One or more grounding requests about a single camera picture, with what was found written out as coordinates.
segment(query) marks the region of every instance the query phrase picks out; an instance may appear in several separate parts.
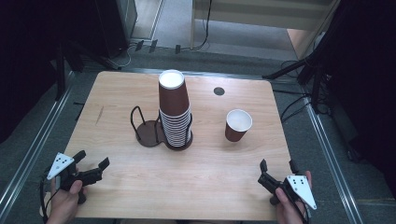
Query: desk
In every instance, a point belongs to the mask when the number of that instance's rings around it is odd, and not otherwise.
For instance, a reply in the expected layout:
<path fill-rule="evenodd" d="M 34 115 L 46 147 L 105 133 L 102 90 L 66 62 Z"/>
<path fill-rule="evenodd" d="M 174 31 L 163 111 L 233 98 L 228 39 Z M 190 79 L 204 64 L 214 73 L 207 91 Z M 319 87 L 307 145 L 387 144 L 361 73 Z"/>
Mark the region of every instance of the desk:
<path fill-rule="evenodd" d="M 301 59 L 316 37 L 327 30 L 339 2 L 340 0 L 216 0 L 212 3 L 210 20 L 287 28 L 297 57 Z M 206 20 L 208 9 L 208 0 L 192 0 L 191 47 L 194 43 L 194 21 Z"/>
<path fill-rule="evenodd" d="M 85 150 L 81 171 L 109 157 L 103 180 L 88 186 L 77 217 L 275 220 L 271 194 L 257 180 L 267 160 L 276 179 L 290 174 L 290 154 L 271 84 L 263 80 L 185 77 L 193 115 L 193 141 L 174 151 L 142 147 L 130 123 L 139 105 L 145 120 L 158 116 L 158 75 L 102 72 L 65 150 Z M 225 94 L 213 90 L 222 87 Z M 240 142 L 224 136 L 228 111 L 253 118 Z M 140 124 L 138 113 L 134 122 Z"/>

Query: black round hole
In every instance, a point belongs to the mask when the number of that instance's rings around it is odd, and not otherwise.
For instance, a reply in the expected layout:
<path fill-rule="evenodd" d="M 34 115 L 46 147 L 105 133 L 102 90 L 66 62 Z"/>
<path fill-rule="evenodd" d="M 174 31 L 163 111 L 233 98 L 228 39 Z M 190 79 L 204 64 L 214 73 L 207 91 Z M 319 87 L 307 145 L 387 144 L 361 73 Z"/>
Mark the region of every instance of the black round hole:
<path fill-rule="evenodd" d="M 216 87 L 214 90 L 213 90 L 213 92 L 216 94 L 216 95 L 224 95 L 224 89 L 222 88 L 222 87 Z"/>

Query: white triangular marker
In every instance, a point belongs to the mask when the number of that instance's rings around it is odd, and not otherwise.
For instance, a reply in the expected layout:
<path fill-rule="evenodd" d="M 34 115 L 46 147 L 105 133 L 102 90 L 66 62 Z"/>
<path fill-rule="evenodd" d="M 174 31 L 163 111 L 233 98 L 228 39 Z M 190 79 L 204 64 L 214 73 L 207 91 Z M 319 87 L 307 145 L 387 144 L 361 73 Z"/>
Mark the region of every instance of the white triangular marker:
<path fill-rule="evenodd" d="M 300 198 L 308 204 L 312 209 L 317 210 L 317 204 L 312 195 L 311 188 L 309 188 L 308 179 L 305 175 L 288 175 L 288 181 L 293 191 L 300 196 Z"/>
<path fill-rule="evenodd" d="M 69 166 L 74 161 L 73 158 L 68 157 L 60 152 L 55 157 L 52 166 L 49 170 L 49 175 L 47 176 L 48 180 L 51 180 L 57 174 L 59 174 L 62 170 L 64 170 L 67 166 Z"/>

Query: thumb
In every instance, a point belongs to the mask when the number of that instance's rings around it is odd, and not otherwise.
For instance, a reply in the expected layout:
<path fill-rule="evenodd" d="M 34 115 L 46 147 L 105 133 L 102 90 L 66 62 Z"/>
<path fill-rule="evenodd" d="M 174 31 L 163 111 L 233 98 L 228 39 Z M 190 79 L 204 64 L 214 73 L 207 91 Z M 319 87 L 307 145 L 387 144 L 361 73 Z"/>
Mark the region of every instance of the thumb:
<path fill-rule="evenodd" d="M 71 194 L 78 194 L 79 191 L 81 190 L 81 188 L 82 188 L 82 181 L 81 180 L 76 180 L 73 183 L 72 187 L 70 188 L 69 192 Z"/>
<path fill-rule="evenodd" d="M 282 203 L 283 207 L 285 208 L 286 211 L 290 211 L 293 209 L 292 204 L 289 201 L 288 196 L 286 196 L 285 191 L 281 188 L 277 188 L 276 191 L 276 196 L 279 199 L 280 203 Z"/>

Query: black wire cup holder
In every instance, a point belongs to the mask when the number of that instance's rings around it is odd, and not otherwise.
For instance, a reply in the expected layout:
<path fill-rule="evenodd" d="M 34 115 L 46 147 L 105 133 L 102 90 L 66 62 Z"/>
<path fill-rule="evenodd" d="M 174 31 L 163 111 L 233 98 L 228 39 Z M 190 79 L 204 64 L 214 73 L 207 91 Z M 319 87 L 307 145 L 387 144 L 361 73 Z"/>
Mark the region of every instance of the black wire cup holder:
<path fill-rule="evenodd" d="M 143 120 L 143 123 L 141 123 L 137 129 L 134 126 L 134 112 L 136 109 L 139 110 L 140 118 Z M 131 124 L 132 127 L 134 128 L 134 132 L 136 134 L 136 139 L 139 142 L 140 145 L 144 147 L 156 147 L 160 143 L 165 143 L 165 145 L 176 151 L 181 151 L 186 148 L 188 148 L 191 143 L 192 143 L 192 132 L 191 132 L 191 137 L 190 140 L 188 138 L 189 136 L 189 130 L 190 126 L 192 124 L 192 114 L 191 114 L 191 119 L 190 122 L 186 128 L 186 138 L 185 138 L 185 144 L 181 147 L 174 147 L 168 143 L 168 140 L 166 138 L 165 131 L 163 129 L 163 125 L 161 123 L 161 113 L 158 111 L 158 117 L 155 120 L 147 120 L 145 121 L 142 110 L 140 109 L 140 106 L 135 106 L 134 109 L 131 111 Z"/>

